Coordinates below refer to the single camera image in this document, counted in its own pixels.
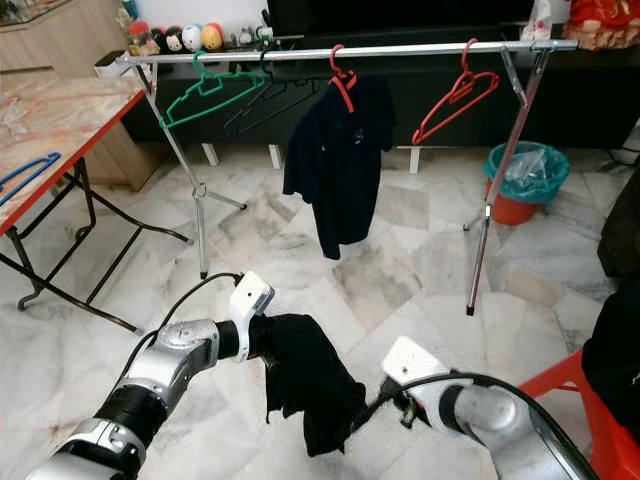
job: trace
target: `clothes rack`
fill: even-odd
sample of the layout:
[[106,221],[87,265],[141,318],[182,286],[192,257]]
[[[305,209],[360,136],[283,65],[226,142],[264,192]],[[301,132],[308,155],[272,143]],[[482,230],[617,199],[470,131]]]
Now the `clothes rack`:
[[[376,47],[352,47],[342,48],[335,52],[336,58],[359,58],[359,57],[406,57],[406,56],[429,56],[429,55],[456,55],[461,54],[466,47],[466,43],[441,43],[441,44],[422,44],[422,45],[395,45],[395,46],[376,46]],[[505,173],[509,166],[509,161],[513,156],[516,145],[522,133],[522,129],[527,120],[527,116],[531,109],[531,105],[535,98],[540,85],[540,80],[547,66],[549,56],[556,51],[571,51],[578,48],[576,40],[534,40],[534,41],[504,41],[504,42],[477,42],[470,46],[470,54],[479,53],[500,53],[509,81],[520,102],[520,110],[516,117],[513,129],[507,142],[500,167],[493,180],[491,189],[484,200],[484,205],[480,213],[469,223],[465,224],[464,231],[469,231],[473,225],[482,221],[482,230],[478,250],[476,254],[473,278],[469,288],[467,297],[466,312],[467,315],[473,315],[475,312],[475,303],[478,295],[478,285],[480,283],[480,273],[482,270],[482,262],[484,251],[487,244],[489,227],[492,220],[493,204],[500,192],[500,186],[504,180]],[[511,60],[511,53],[528,52],[535,55],[533,68],[529,75],[525,88],[520,84],[516,69]],[[198,62],[260,62],[264,61],[280,62],[293,60],[323,60],[331,58],[332,50],[313,49],[313,50],[285,50],[271,51],[264,55],[262,52],[229,52],[229,53],[204,53],[198,56]],[[158,87],[158,64],[161,63],[192,63],[193,55],[155,55],[148,57],[126,56],[120,62],[127,63],[137,75],[138,79],[144,87],[144,91],[151,109],[158,118],[158,121],[166,118],[164,109],[156,103],[156,89]],[[142,70],[141,65],[151,65],[152,83]],[[200,252],[200,274],[202,278],[206,277],[208,271],[208,261],[206,256],[206,240],[204,225],[203,201],[205,197],[212,197],[221,200],[238,208],[246,208],[245,204],[236,202],[230,198],[224,197],[217,193],[207,190],[204,183],[200,183],[189,163],[182,147],[180,146],[176,136],[171,128],[163,128],[163,131],[173,148],[178,161],[184,168],[193,186],[193,199],[196,204],[196,220],[198,225],[198,245]]]

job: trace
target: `white cabinet leg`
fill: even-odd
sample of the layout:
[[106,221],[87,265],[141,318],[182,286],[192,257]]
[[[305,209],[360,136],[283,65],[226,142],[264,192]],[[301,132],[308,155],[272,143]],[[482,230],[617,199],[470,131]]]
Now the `white cabinet leg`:
[[418,165],[420,164],[420,147],[411,147],[411,160],[409,161],[409,174],[418,174]]
[[273,168],[280,170],[282,168],[282,153],[278,145],[269,145],[269,153],[271,154],[271,162]]
[[204,150],[204,154],[207,156],[207,160],[209,160],[209,163],[212,166],[217,167],[220,165],[220,159],[218,158],[218,154],[216,153],[215,148],[213,148],[213,145],[210,143],[203,143],[202,149]]

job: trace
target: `clothes hanger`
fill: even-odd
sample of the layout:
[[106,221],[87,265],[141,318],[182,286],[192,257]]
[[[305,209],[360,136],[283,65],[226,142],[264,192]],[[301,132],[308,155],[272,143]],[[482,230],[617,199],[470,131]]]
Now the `clothes hanger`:
[[353,102],[351,101],[347,90],[351,90],[353,88],[353,86],[358,81],[358,77],[356,75],[356,72],[354,72],[353,70],[349,70],[347,73],[344,73],[342,69],[338,65],[336,65],[336,52],[341,48],[344,48],[344,45],[339,43],[337,45],[334,45],[334,47],[331,49],[331,55],[329,56],[329,65],[331,66],[331,70],[336,72],[336,75],[331,77],[331,80],[329,80],[329,84],[333,83],[336,87],[338,87],[338,90],[340,91],[340,94],[344,99],[344,103],[347,105],[349,113],[353,113],[355,112],[355,108],[353,107]]
[[[466,112],[471,107],[473,107],[476,103],[480,102],[483,98],[485,98],[490,93],[495,91],[498,88],[498,86],[500,86],[500,77],[498,76],[497,73],[481,72],[481,73],[474,74],[469,68],[469,64],[467,63],[467,55],[469,53],[469,47],[477,41],[478,41],[477,39],[472,38],[467,42],[467,45],[464,48],[464,51],[462,52],[462,75],[460,75],[456,80],[456,83],[453,84],[453,88],[451,89],[451,91],[447,93],[444,97],[442,97],[440,101],[436,103],[435,107],[433,107],[431,111],[427,114],[424,120],[422,120],[422,123],[420,124],[420,128],[415,131],[411,139],[411,143],[413,143],[414,145],[419,145],[422,142],[424,142],[425,139],[433,135],[435,132],[440,130],[445,125],[451,123],[453,120],[455,120],[464,112]],[[462,106],[456,112],[449,115],[449,117],[445,118],[440,123],[438,123],[435,127],[432,127],[430,130],[428,130],[425,133],[424,130],[427,124],[435,116],[435,114],[440,110],[440,108],[443,105],[447,103],[453,105],[458,101],[460,101],[461,99],[465,98],[474,90],[476,81],[484,78],[489,79],[489,86],[486,88],[486,90],[484,90],[476,98],[468,102],[466,105]]]
[[[275,76],[273,75],[273,72],[271,70],[268,70],[264,63],[264,56],[270,50],[271,49],[269,48],[265,49],[260,54],[260,67],[262,68],[262,71],[265,73],[265,75],[269,78],[269,84],[264,89],[262,89],[260,93],[258,93],[258,95],[252,98],[251,101],[247,103],[247,105],[242,110],[236,113],[233,117],[229,119],[227,123],[224,124],[224,132],[226,135],[228,136],[240,135],[241,133],[245,133],[259,125],[262,125],[263,123],[268,122],[272,118],[280,115],[281,113],[295,107],[296,105],[304,102],[308,98],[314,96],[320,90],[319,78],[307,77],[307,78],[300,78],[296,80],[276,79]],[[292,103],[289,103],[279,108],[274,112],[269,113],[266,117],[260,118],[255,122],[244,127],[240,125],[240,120],[247,117],[247,115],[249,115],[249,113],[251,113],[254,110],[254,108],[259,106],[261,102],[268,102],[282,95],[287,90],[287,87],[290,84],[293,84],[296,87],[310,86],[310,90],[306,95],[296,99]]]
[[23,180],[18,186],[16,186],[9,193],[0,198],[0,207],[7,203],[14,195],[16,195],[20,190],[26,187],[33,179],[35,179],[38,175],[44,172],[53,162],[60,158],[60,154],[58,152],[52,152],[46,157],[38,158],[36,160],[32,160],[30,162],[25,163],[19,168],[16,168],[13,172],[9,173],[7,176],[0,178],[0,192],[4,190],[4,184],[7,183],[12,178],[20,175],[22,172],[29,170],[30,168],[35,167],[42,163],[40,168],[38,168],[35,172],[29,175],[25,180]]
[[[201,73],[200,81],[198,81],[194,85],[187,88],[183,96],[178,97],[174,100],[174,102],[171,104],[171,106],[167,109],[167,112],[166,112],[166,117],[167,117],[166,120],[168,121],[166,121],[165,119],[160,120],[160,126],[162,128],[175,127],[177,125],[190,122],[191,120],[195,120],[196,118],[209,115],[210,113],[216,112],[221,108],[224,108],[227,105],[237,100],[240,100],[242,97],[245,97],[246,95],[249,95],[251,92],[254,92],[264,86],[265,77],[263,77],[262,75],[256,75],[255,73],[251,73],[251,72],[213,73],[208,71],[204,65],[201,65],[200,63],[198,63],[198,57],[203,53],[206,53],[206,52],[201,50],[193,56],[193,66],[195,67],[196,70],[198,70]],[[222,103],[219,103],[218,105],[208,108],[202,112],[194,113],[193,115],[189,115],[184,118],[179,118],[179,119],[174,118],[173,111],[175,110],[175,108],[178,107],[181,103],[185,102],[192,94],[196,93],[200,97],[207,97],[209,95],[212,95],[214,93],[217,93],[223,90],[226,80],[235,80],[235,79],[249,80],[251,82],[251,86],[246,90],[243,90],[242,92],[238,93],[237,95],[223,101]],[[207,80],[213,80],[215,86],[213,88],[208,88],[208,89],[205,88],[205,83],[207,82]]]

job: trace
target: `red chair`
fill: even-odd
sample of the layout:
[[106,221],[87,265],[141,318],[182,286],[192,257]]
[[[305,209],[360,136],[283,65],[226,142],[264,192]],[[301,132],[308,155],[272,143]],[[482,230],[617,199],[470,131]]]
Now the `red chair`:
[[551,390],[578,392],[593,437],[591,466],[602,480],[640,480],[640,447],[629,431],[618,425],[582,371],[582,350],[520,385],[531,397]]

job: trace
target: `marble floor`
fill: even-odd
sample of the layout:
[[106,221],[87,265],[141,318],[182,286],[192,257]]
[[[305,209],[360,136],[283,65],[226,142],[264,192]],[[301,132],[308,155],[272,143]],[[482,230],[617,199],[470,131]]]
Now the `marble floor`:
[[[258,272],[276,289],[268,313],[308,313],[332,340],[352,375],[373,399],[381,361],[406,335],[461,370],[514,384],[578,349],[590,336],[602,302],[615,289],[598,262],[604,219],[631,170],[609,168],[606,152],[567,151],[572,173],[556,201],[529,223],[491,229],[476,315],[465,294],[479,232],[461,225],[481,205],[484,149],[424,150],[409,176],[408,151],[385,155],[369,237],[322,257],[312,210],[280,194],[282,172],[265,147],[228,147],[211,167],[190,155],[209,188],[246,201],[237,211],[206,204],[210,272]],[[141,220],[192,235],[191,187],[174,163],[164,164],[141,192],[101,188]],[[37,208],[29,212],[35,215]],[[55,282],[86,295],[124,244],[131,227],[98,208],[96,230]],[[65,200],[27,242],[44,271],[86,222],[82,198]],[[10,251],[6,239],[0,248]],[[197,251],[145,232],[96,300],[145,329],[198,282]],[[0,266],[0,478],[19,479],[50,454],[104,400],[138,338],[43,293],[25,312],[15,302],[29,283]],[[177,320],[225,319],[228,281],[211,284],[176,312]],[[575,394],[542,403],[582,449],[589,436]],[[221,362],[196,377],[147,456],[142,479],[494,479],[487,452],[466,438],[423,425],[412,431],[399,412],[383,408],[348,440],[346,453],[308,458],[302,416],[264,421],[259,360]]]

